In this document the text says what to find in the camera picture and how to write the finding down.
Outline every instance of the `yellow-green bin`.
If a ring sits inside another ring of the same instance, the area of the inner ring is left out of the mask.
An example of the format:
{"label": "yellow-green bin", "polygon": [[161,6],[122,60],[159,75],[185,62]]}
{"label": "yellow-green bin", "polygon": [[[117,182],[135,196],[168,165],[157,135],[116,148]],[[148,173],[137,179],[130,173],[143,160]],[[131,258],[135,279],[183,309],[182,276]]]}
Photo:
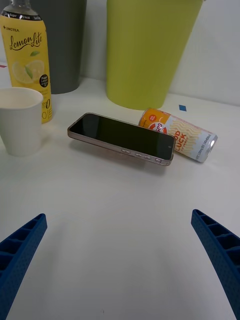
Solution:
{"label": "yellow-green bin", "polygon": [[203,0],[107,0],[107,97],[160,108]]}

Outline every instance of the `orange and white can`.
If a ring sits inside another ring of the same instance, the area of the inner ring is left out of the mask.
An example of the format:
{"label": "orange and white can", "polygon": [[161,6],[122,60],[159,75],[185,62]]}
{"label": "orange and white can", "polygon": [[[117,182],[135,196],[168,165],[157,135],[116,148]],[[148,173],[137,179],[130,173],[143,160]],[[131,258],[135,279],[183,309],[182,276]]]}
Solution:
{"label": "orange and white can", "polygon": [[147,109],[139,126],[172,135],[176,139],[175,150],[203,163],[212,151],[218,136],[169,113]]}

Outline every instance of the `lemon illustration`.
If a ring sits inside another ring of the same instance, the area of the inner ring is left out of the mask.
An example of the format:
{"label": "lemon illustration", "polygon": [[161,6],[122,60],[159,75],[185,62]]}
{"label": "lemon illustration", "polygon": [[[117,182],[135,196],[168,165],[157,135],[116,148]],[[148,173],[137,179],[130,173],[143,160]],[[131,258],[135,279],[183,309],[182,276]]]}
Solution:
{"label": "lemon illustration", "polygon": [[17,61],[12,65],[12,72],[15,79],[21,84],[32,84],[33,79],[28,75],[26,68]]}
{"label": "lemon illustration", "polygon": [[32,81],[39,82],[40,77],[44,74],[44,62],[41,60],[34,60],[26,65],[32,73]]}

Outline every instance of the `bottle label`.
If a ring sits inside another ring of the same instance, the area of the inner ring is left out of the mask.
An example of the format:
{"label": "bottle label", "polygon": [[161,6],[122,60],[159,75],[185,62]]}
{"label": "bottle label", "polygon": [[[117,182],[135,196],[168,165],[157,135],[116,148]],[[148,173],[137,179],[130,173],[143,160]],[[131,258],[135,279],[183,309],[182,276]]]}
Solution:
{"label": "bottle label", "polygon": [[42,123],[52,119],[51,86],[46,27],[39,15],[3,11],[1,34],[13,87],[43,95]]}

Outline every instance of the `black phone screen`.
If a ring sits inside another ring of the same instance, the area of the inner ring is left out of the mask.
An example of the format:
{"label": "black phone screen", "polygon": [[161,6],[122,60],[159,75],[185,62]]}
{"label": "black phone screen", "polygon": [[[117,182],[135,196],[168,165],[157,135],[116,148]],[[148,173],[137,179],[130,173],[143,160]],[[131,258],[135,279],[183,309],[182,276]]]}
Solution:
{"label": "black phone screen", "polygon": [[171,159],[175,141],[171,135],[93,113],[85,114],[70,131],[163,160]]}

